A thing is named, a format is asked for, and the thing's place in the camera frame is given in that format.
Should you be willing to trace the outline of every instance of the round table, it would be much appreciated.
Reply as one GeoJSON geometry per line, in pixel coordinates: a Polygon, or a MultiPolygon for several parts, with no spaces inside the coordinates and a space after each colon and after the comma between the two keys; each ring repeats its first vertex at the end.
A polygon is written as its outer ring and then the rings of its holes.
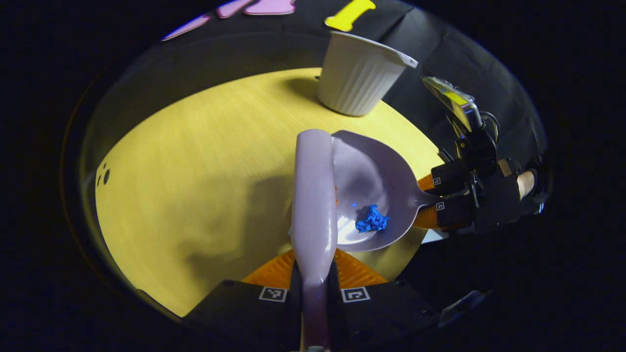
{"type": "MultiPolygon", "coordinates": [[[[417,178],[442,163],[438,148],[385,102],[363,117],[321,105],[320,72],[276,71],[200,91],[108,152],[96,173],[98,221],[135,288],[184,316],[221,280],[241,280],[290,249],[295,140],[304,130],[375,138],[417,178]]],[[[413,228],[385,249],[351,254],[393,280],[425,233],[413,228]]]]}

